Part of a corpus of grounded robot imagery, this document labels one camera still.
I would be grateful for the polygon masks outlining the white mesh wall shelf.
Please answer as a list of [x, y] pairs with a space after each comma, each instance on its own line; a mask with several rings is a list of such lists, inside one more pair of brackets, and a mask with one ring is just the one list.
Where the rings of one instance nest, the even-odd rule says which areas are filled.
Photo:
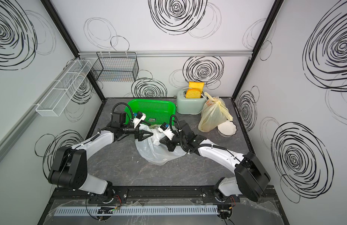
[[85, 81], [91, 68], [89, 60], [71, 61], [38, 104], [36, 112], [42, 117], [59, 117]]

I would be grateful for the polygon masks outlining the white bunny print plastic bag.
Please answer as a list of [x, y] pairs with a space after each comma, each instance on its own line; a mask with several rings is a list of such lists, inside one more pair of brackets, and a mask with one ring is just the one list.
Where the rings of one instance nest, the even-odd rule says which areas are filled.
[[148, 162], [162, 166], [168, 161], [177, 159], [187, 154], [180, 146], [176, 146], [175, 150], [170, 152], [164, 144], [159, 142], [162, 138], [166, 137], [166, 135], [158, 131], [157, 128], [151, 129], [147, 125], [140, 125], [139, 130], [153, 133], [153, 136], [150, 136], [143, 141], [138, 141], [137, 139], [135, 140], [138, 153]]

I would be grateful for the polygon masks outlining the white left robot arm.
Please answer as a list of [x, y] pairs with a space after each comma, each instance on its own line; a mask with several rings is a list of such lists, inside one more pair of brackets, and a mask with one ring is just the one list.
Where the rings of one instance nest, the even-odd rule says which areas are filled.
[[98, 197], [103, 203], [111, 203], [116, 194], [110, 181], [97, 178], [88, 173], [87, 161], [105, 146], [134, 135], [138, 141], [143, 141], [153, 135], [150, 131], [140, 128], [146, 123], [146, 114], [138, 111], [111, 111], [111, 121], [100, 129], [96, 135], [73, 146], [60, 147], [55, 154], [49, 171], [48, 181], [51, 184], [85, 191]]

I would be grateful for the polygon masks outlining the green plastic basket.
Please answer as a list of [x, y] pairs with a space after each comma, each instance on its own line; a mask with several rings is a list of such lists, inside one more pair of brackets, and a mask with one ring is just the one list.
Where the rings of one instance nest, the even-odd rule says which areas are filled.
[[133, 99], [127, 103], [133, 113], [138, 111], [146, 114], [145, 121], [149, 123], [149, 118], [155, 118], [155, 123], [151, 125], [161, 125], [169, 122], [170, 116], [176, 113], [176, 105], [171, 101], [152, 99]]

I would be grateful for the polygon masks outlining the yellowish fruit print plastic bag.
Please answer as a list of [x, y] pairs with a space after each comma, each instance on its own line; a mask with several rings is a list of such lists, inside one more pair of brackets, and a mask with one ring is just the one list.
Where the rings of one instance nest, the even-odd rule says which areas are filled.
[[204, 96], [207, 101], [202, 108], [201, 120], [198, 124], [198, 129], [201, 132], [210, 132], [226, 121], [233, 121], [225, 102], [220, 97], [212, 97], [207, 92], [204, 93]]

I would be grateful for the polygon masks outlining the toast slice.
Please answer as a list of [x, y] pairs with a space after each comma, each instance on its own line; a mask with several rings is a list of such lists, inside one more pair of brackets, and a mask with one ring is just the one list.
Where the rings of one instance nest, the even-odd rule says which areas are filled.
[[201, 93], [202, 91], [200, 89], [190, 88], [186, 91], [185, 98], [188, 98], [188, 99], [201, 98]]
[[204, 87], [204, 83], [203, 82], [189, 82], [189, 88], [196, 89], [200, 93], [202, 93], [203, 87]]

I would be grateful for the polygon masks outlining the front toast slice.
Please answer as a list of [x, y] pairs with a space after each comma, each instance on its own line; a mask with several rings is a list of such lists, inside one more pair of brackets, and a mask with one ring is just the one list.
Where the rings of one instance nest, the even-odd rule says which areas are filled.
[[201, 93], [202, 91], [200, 89], [190, 88], [186, 91], [185, 98], [188, 98], [188, 99], [201, 98]]

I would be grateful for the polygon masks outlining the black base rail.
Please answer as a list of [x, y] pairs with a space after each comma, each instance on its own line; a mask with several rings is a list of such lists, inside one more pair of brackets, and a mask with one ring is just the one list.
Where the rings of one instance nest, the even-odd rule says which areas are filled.
[[203, 203], [218, 203], [213, 186], [114, 186], [112, 200], [81, 190], [55, 189], [49, 203], [55, 200], [83, 200], [89, 204], [116, 205], [134, 200], [189, 199]]

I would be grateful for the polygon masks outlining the mint green toaster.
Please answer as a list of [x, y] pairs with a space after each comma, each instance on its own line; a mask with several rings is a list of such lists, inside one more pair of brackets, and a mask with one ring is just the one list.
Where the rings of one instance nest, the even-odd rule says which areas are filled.
[[188, 88], [179, 90], [176, 98], [176, 111], [179, 114], [198, 115], [202, 112], [207, 101], [206, 96], [201, 94], [201, 98], [186, 98]]

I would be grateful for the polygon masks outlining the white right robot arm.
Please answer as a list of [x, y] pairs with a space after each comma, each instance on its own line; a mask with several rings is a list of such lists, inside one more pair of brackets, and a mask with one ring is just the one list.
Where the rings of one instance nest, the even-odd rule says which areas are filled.
[[165, 136], [160, 143], [170, 152], [181, 147], [186, 153], [209, 158], [234, 173], [234, 177], [222, 177], [215, 185], [213, 194], [219, 202], [225, 202], [234, 195], [243, 195], [253, 202], [265, 196], [270, 176], [257, 156], [233, 152], [213, 143], [208, 138], [195, 134], [185, 121], [178, 121], [171, 115], [169, 122], [158, 128]]

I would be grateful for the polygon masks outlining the white scalloped plate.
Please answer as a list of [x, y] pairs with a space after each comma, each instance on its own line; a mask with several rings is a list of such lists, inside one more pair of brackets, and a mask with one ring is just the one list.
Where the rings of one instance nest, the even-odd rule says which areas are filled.
[[236, 134], [237, 127], [232, 121], [227, 120], [226, 122], [218, 125], [217, 130], [218, 133], [223, 137], [232, 137]]

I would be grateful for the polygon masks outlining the back toast slice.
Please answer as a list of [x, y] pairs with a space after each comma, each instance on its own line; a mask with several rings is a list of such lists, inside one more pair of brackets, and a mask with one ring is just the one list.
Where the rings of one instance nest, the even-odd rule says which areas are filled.
[[204, 83], [203, 82], [189, 82], [189, 88], [196, 89], [200, 93], [202, 93], [203, 87], [204, 87]]

